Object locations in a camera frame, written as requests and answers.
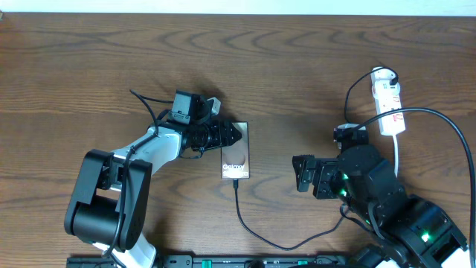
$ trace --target extension cord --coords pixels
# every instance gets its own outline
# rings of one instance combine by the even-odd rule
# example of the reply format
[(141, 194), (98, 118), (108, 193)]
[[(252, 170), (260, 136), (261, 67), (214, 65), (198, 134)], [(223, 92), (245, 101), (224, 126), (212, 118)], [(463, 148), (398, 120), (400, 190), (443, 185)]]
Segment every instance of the extension cord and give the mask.
[[(390, 81), (395, 78), (396, 74), (386, 68), (373, 72), (370, 77), (372, 79), (372, 95), (375, 99), (377, 115), (388, 112), (393, 109), (402, 108), (400, 101), (400, 84), (391, 85)], [(405, 130), (405, 121), (403, 113), (399, 112), (394, 115), (387, 115), (379, 119), (380, 134), (397, 135)]]

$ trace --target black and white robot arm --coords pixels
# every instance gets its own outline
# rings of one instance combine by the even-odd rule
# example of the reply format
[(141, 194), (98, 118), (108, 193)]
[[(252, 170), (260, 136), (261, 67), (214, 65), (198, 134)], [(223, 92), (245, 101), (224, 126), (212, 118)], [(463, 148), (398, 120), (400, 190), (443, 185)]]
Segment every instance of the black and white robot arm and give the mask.
[[(177, 92), (167, 122), (162, 122), (158, 129), (151, 126), (136, 141), (110, 153), (89, 151), (66, 213), (66, 232), (106, 251), (121, 224), (118, 241), (111, 252), (114, 259), (126, 267), (151, 267), (156, 250), (141, 233), (150, 178), (187, 148), (202, 155), (206, 150), (229, 146), (241, 139), (241, 133), (230, 121), (213, 120), (219, 105), (216, 98), (205, 100), (200, 95)], [(130, 150), (134, 152), (127, 167), (129, 175), (124, 176)], [(96, 193), (97, 189), (121, 191), (123, 178), (127, 178), (127, 184), (123, 220), (119, 223), (120, 202)]]

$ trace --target green light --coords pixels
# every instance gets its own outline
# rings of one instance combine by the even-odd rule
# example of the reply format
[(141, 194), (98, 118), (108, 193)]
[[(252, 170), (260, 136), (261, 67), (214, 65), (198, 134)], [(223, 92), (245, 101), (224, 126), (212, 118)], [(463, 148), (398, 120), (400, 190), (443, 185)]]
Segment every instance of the green light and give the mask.
[(430, 240), (430, 234), (429, 233), (425, 233), (422, 235), (422, 240), (423, 242), (428, 242), (428, 240)]

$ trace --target white wall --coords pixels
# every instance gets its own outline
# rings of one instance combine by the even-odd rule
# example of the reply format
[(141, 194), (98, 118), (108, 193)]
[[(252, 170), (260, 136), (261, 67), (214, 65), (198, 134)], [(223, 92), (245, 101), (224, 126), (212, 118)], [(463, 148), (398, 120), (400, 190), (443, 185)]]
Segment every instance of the white wall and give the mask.
[(476, 0), (0, 0), (4, 12), (476, 16)]

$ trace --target brown tabletop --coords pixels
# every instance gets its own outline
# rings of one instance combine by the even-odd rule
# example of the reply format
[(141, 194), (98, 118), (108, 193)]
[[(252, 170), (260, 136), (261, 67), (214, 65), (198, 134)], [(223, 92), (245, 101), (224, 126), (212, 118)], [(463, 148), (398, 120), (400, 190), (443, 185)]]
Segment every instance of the brown tabletop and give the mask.
[[(222, 111), (249, 122), (251, 179), (239, 192), (254, 231), (292, 246), (330, 229), (340, 202), (298, 193), (291, 158), (338, 154), (332, 129), (344, 122), (346, 91), (379, 65), (398, 71), (403, 106), (450, 116), (476, 152), (475, 18), (5, 14), (0, 266), (63, 267), (68, 256), (100, 254), (67, 235), (63, 220), (85, 153), (123, 147), (150, 123), (129, 89), (169, 100), (176, 89), (217, 96)], [(350, 96), (350, 117), (375, 114), (367, 78)], [(468, 237), (469, 173), (458, 137), (433, 115), (405, 121), (399, 178)], [(392, 139), (376, 124), (370, 137), (392, 162)], [(143, 232), (162, 252), (313, 255), (370, 242), (345, 221), (293, 252), (264, 244), (239, 224), (219, 165), (216, 150), (153, 176)]]

